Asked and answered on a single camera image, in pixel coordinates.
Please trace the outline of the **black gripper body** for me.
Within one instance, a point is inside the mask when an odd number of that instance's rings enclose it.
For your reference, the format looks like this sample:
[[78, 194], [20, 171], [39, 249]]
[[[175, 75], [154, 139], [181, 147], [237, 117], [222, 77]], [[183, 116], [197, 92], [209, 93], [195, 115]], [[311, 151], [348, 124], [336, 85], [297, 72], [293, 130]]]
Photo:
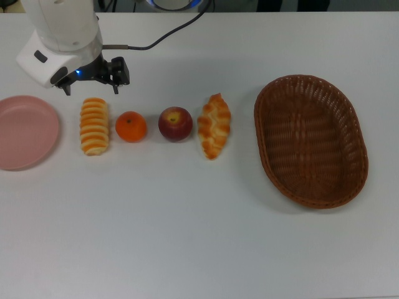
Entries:
[[67, 77], [73, 82], [88, 80], [106, 82], [109, 79], [108, 62], [104, 59], [103, 54], [100, 53], [91, 63], [71, 72]]

